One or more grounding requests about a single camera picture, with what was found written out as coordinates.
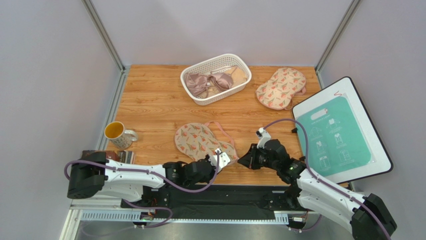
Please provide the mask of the floral mesh laundry bag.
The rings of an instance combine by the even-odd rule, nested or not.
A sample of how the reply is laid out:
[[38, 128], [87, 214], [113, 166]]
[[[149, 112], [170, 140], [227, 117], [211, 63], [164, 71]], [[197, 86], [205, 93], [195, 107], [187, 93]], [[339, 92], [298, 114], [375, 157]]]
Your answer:
[[304, 95], [307, 78], [291, 67], [282, 67], [275, 71], [269, 80], [255, 91], [257, 100], [272, 110], [290, 110], [294, 96]]
[[[211, 124], [215, 124], [228, 141], [219, 140], [210, 129]], [[194, 161], [213, 154], [217, 148], [227, 153], [232, 164], [239, 159], [234, 139], [217, 121], [187, 123], [181, 126], [174, 134], [174, 143], [181, 153]]]

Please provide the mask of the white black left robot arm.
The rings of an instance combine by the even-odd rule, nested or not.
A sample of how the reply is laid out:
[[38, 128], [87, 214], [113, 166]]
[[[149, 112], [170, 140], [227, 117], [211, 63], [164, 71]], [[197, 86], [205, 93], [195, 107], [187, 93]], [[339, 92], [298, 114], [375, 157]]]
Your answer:
[[167, 162], [158, 165], [127, 164], [95, 152], [68, 162], [64, 175], [68, 180], [69, 199], [109, 196], [131, 203], [143, 198], [146, 188], [173, 187], [186, 193], [200, 193], [216, 180], [231, 160], [219, 148], [212, 155], [191, 163]]

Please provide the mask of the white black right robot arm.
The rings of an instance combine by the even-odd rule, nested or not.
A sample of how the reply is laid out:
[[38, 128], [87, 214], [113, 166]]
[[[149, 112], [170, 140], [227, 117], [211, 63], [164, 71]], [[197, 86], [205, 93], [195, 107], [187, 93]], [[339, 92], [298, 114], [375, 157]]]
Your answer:
[[348, 190], [290, 157], [277, 139], [259, 148], [253, 143], [238, 161], [251, 170], [269, 168], [289, 184], [286, 195], [291, 207], [312, 210], [345, 228], [355, 240], [389, 240], [398, 225], [384, 201]]

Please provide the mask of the beige bra in basket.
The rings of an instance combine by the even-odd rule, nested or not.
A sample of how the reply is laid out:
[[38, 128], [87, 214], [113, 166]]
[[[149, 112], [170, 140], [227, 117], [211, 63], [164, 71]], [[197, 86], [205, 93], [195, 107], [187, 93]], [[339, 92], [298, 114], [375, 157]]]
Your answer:
[[230, 69], [222, 72], [219, 83], [223, 88], [231, 89], [242, 85], [248, 80], [245, 72], [238, 66], [232, 66]]

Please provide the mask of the pink satin bra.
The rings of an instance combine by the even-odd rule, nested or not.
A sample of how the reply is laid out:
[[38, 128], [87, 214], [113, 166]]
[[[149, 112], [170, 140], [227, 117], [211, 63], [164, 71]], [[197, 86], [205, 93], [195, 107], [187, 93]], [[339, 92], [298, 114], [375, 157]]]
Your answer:
[[219, 93], [225, 92], [230, 89], [222, 87], [219, 83], [222, 72], [213, 74], [199, 74], [199, 73], [187, 73], [184, 77], [184, 83], [189, 92], [194, 97], [201, 96], [204, 92], [208, 92], [210, 88], [216, 89]]

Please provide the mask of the dark patterned coaster book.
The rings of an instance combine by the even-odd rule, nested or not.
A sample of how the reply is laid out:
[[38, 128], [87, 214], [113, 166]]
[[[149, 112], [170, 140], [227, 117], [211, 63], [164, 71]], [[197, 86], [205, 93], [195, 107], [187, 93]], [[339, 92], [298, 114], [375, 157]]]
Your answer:
[[136, 159], [136, 154], [133, 151], [128, 150], [83, 150], [81, 158], [83, 159], [96, 152], [103, 152], [106, 154], [107, 159], [124, 164], [133, 164]]

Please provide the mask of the white perforated plastic basket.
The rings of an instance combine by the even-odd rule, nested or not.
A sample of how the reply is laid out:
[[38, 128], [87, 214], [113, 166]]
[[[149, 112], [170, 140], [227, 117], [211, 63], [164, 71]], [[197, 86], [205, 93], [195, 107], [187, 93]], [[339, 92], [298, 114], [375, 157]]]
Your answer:
[[180, 74], [189, 97], [206, 106], [242, 91], [252, 73], [237, 55], [226, 53], [185, 68]]

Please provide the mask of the floral mug yellow inside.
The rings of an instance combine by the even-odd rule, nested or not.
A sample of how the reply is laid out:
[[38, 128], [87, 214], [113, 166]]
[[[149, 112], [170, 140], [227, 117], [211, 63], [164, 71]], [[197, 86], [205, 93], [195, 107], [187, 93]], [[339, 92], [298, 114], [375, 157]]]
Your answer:
[[118, 149], [129, 148], [139, 140], [139, 135], [131, 129], [127, 129], [120, 121], [109, 123], [104, 129], [104, 136]]

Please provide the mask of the white folding board base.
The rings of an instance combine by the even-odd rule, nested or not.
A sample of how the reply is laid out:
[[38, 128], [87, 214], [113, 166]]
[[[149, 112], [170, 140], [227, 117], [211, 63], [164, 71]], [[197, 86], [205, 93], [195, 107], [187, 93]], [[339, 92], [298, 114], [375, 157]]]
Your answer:
[[[350, 77], [343, 77], [330, 86], [302, 101], [301, 103], [298, 103], [292, 108], [292, 115], [296, 120], [299, 116], [304, 115], [305, 113], [337, 97], [345, 97], [350, 104], [352, 113], [355, 116], [358, 122], [358, 126], [360, 127], [361, 132], [364, 135], [364, 139], [370, 149], [372, 159], [369, 164], [352, 170], [346, 170], [344, 172], [330, 176], [323, 176], [320, 173], [319, 174], [334, 183], [340, 184], [392, 171], [394, 167], [393, 162], [368, 114], [368, 111], [355, 87], [355, 84]], [[302, 130], [303, 132], [306, 131], [300, 122], [298, 122], [296, 125], [296, 129], [297, 135], [298, 130]], [[302, 150], [302, 152], [303, 154], [308, 154], [309, 164], [308, 150]]]

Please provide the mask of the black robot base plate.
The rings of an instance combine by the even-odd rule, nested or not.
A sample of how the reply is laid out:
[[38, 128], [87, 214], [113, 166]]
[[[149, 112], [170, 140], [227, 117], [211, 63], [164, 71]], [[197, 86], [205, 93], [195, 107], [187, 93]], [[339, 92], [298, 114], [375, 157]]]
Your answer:
[[286, 194], [287, 186], [212, 185], [200, 193], [188, 193], [166, 186], [145, 187], [140, 207], [162, 207], [155, 217], [174, 220], [272, 220], [275, 211], [304, 216], [308, 210]]

